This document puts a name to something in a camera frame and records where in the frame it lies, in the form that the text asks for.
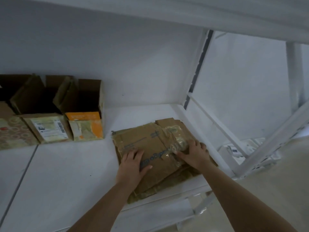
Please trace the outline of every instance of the person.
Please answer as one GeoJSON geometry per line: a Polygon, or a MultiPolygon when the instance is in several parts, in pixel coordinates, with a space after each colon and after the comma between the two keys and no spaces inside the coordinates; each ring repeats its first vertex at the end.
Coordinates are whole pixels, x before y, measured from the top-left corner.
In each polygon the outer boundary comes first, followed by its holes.
{"type": "MultiPolygon", "coordinates": [[[[233,181],[211,161],[205,144],[189,140],[189,154],[176,155],[203,174],[225,211],[234,231],[296,230],[274,210],[233,181]]],[[[132,150],[123,156],[116,176],[116,184],[68,232],[108,232],[131,192],[152,166],[141,171],[139,164],[143,150],[132,150]]]]}

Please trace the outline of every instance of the person's left hand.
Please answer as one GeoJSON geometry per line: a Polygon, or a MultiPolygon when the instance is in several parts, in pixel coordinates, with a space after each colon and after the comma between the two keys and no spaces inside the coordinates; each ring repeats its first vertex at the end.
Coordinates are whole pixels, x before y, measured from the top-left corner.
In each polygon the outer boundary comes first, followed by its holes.
{"type": "Polygon", "coordinates": [[[119,165],[116,184],[123,185],[129,193],[135,190],[147,171],[152,168],[151,165],[148,165],[141,172],[139,171],[139,164],[143,154],[144,150],[134,149],[122,157],[119,165]]]}

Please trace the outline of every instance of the beige floor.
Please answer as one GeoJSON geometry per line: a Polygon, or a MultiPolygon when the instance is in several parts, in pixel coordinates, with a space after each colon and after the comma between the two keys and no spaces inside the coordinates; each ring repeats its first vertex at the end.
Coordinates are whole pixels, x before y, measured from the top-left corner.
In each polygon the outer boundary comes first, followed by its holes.
{"type": "MultiPolygon", "coordinates": [[[[240,184],[273,208],[299,232],[309,231],[309,137],[293,140],[282,148],[282,160],[240,184]]],[[[190,199],[193,207],[205,195],[190,199]]],[[[176,225],[160,232],[178,231],[176,225]]],[[[215,200],[200,216],[184,222],[182,232],[233,232],[222,207],[215,200]]]]}

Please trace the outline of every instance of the package label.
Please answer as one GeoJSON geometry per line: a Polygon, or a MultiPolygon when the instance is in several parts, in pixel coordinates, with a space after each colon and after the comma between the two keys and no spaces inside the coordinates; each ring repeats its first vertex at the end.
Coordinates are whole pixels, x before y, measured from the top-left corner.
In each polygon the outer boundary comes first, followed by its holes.
{"type": "Polygon", "coordinates": [[[47,142],[68,139],[68,135],[57,117],[32,118],[31,121],[42,138],[47,142]]]}

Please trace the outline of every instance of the hand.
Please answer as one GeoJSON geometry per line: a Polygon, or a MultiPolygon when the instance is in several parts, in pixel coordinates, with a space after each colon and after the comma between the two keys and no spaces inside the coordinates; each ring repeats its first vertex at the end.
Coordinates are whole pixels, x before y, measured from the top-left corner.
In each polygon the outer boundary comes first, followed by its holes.
{"type": "Polygon", "coordinates": [[[143,154],[144,150],[134,149],[122,157],[119,165],[116,184],[122,184],[129,194],[135,190],[147,171],[152,168],[151,165],[148,165],[141,172],[139,171],[139,164],[143,154]]]}
{"type": "Polygon", "coordinates": [[[185,155],[182,152],[176,152],[175,154],[183,159],[187,164],[191,165],[200,172],[207,164],[211,163],[209,152],[204,143],[199,141],[189,140],[189,154],[185,155]]]}

